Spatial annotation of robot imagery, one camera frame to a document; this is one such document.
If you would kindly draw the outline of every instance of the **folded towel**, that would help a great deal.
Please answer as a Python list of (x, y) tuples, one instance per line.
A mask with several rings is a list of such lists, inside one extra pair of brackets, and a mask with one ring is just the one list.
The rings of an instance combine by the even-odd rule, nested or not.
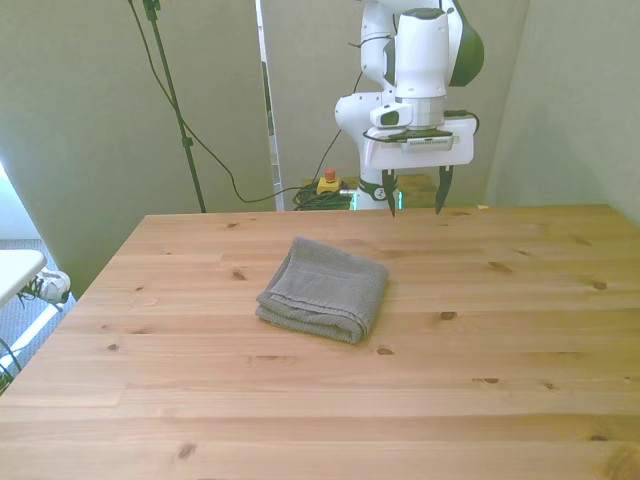
[(296, 238), (258, 295), (256, 314), (279, 327), (355, 344), (372, 329), (387, 277), (376, 262)]

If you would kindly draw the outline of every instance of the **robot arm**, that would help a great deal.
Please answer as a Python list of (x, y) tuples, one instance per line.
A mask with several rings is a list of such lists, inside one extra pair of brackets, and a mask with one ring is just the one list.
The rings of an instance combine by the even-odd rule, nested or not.
[[(477, 117), (453, 115), (466, 112), (445, 110), (447, 88), (465, 86), (478, 75), (482, 40), (457, 0), (370, 0), (361, 33), (362, 72), (383, 91), (343, 97), (336, 110), (338, 124), (360, 150), (361, 183), (384, 187), (382, 180), (395, 170), (433, 166), (445, 167), (450, 179), (451, 166), (473, 159), (478, 124)], [(374, 200), (387, 200), (393, 209), (392, 195), (385, 189)]]
[[(439, 9), (447, 14), (449, 53), (446, 82), (452, 87), (468, 85), (484, 63), (484, 45), (467, 21), (457, 0), (377, 0), (367, 3), (362, 21), (362, 71), (384, 88), (383, 78), (395, 74), (393, 15), (409, 11)], [(425, 48), (416, 42), (416, 48)]]

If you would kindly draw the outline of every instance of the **tripod pole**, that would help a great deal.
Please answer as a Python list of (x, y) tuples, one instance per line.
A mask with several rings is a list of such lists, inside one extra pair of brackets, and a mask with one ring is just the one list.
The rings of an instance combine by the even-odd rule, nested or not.
[(167, 77), (167, 86), (169, 87), (169, 93), (171, 95), (171, 103), (173, 104), (173, 109), (175, 110), (176, 117), (178, 118), (178, 126), (180, 127), (180, 134), (182, 135), (182, 146), (187, 154), (187, 162), (189, 163), (189, 170), (191, 170), (193, 186), (195, 187), (196, 195), (198, 196), (200, 211), (202, 213), (207, 213), (207, 207), (204, 204), (204, 198), (202, 197), (202, 190), (200, 188), (200, 180), (198, 179), (198, 172), (196, 171), (196, 165), (193, 161), (193, 153), (191, 152), (193, 139), (187, 135), (187, 131), (184, 126), (184, 120), (182, 119), (182, 113), (180, 113), (180, 106), (178, 105), (178, 97), (176, 96), (176, 90), (173, 87), (173, 80), (171, 79), (171, 72), (169, 71), (167, 56), (164, 53), (162, 38), (160, 38), (160, 30), (158, 30), (158, 15), (156, 14), (156, 10), (160, 10), (160, 0), (142, 0), (142, 2), (147, 14), (147, 19), (151, 22), (153, 34), (156, 37), (156, 43), (158, 44), (158, 52), (160, 53), (160, 59), (162, 60), (165, 77)]

